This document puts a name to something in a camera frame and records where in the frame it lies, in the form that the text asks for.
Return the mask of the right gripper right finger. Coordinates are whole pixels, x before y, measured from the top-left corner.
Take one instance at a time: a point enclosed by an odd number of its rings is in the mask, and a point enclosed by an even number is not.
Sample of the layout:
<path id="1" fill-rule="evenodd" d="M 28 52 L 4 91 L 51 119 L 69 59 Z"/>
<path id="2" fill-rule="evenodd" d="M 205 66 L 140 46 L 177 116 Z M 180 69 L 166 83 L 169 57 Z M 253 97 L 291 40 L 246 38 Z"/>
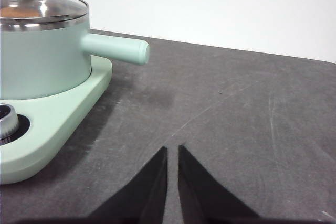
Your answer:
<path id="1" fill-rule="evenodd" d="M 178 152 L 178 190 L 185 223 L 260 221 L 260 216 L 223 187 L 184 145 Z"/>

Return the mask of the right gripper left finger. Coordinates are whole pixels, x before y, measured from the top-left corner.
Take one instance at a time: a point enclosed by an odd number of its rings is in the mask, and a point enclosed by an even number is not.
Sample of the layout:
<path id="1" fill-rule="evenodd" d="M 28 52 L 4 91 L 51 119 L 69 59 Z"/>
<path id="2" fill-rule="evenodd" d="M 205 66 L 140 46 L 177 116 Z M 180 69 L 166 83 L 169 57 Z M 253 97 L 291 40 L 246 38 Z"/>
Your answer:
<path id="1" fill-rule="evenodd" d="M 168 184 L 168 151 L 160 148 L 143 168 L 94 210 L 96 223 L 162 223 Z"/>

